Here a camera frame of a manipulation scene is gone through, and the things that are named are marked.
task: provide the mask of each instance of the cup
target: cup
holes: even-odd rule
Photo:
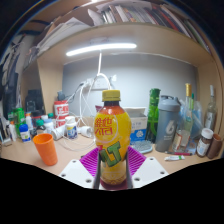
[[[218,156],[221,147],[222,147],[221,136],[218,134],[213,134],[212,142],[210,144],[210,147],[208,149],[206,156],[209,159],[213,159],[215,156]]]
[[[52,166],[58,162],[53,136],[48,133],[36,135],[33,142],[43,162]]]

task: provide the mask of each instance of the gray water bottle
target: gray water bottle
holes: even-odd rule
[[[159,121],[155,149],[158,152],[165,152],[168,151],[170,145],[172,145],[179,119],[180,103],[178,98],[162,95],[160,97],[158,109]]]

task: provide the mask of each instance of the box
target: box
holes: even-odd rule
[[[123,108],[131,118],[131,143],[145,140],[148,117],[145,108]]]

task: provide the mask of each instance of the shelf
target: shelf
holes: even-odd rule
[[[89,52],[67,57],[66,52],[89,46],[90,40],[107,37],[111,42],[134,42],[136,49],[105,50],[103,55],[112,53],[143,53],[160,55],[190,63],[195,67],[214,62],[213,57],[198,43],[184,34],[158,25],[148,23],[107,24],[80,31],[52,46],[39,57],[48,58],[60,64],[98,56],[99,52]]]

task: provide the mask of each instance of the glass bottle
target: glass bottle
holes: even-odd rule
[[[207,106],[205,128],[209,128],[212,131],[214,131],[217,107],[215,103],[214,87],[212,85],[210,85],[210,93],[211,93],[211,98]]]
[[[150,90],[150,100],[149,100],[149,110],[148,110],[148,121],[146,128],[145,140],[155,143],[158,118],[159,118],[159,94],[160,89],[151,89]]]
[[[119,90],[102,92],[104,106],[94,119],[96,145],[101,156],[101,185],[107,190],[127,189],[125,156],[130,144],[131,119],[119,105]]]
[[[183,116],[177,125],[177,130],[175,138],[173,140],[173,151],[174,152],[184,152],[188,145],[191,129],[193,126],[192,118],[192,105],[191,105],[191,84],[186,83],[186,100],[184,106]]]

